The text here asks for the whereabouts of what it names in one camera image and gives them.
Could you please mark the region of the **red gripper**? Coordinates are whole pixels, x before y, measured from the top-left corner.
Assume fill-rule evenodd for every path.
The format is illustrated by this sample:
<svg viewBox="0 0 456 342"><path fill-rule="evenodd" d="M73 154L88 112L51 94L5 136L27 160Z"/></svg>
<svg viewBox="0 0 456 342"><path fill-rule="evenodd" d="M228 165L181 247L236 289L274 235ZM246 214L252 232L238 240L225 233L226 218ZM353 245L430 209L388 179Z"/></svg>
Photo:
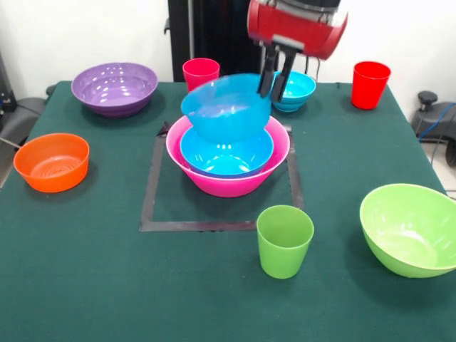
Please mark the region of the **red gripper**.
<svg viewBox="0 0 456 342"><path fill-rule="evenodd" d="M285 54L283 68L272 88L272 101L277 103L283 98L296 51L328 59L347 23L348 11L341 7L340 1L251 1L247 15L249 36L266 44L257 93L265 98L271 89L277 54L275 45Z"/></svg>

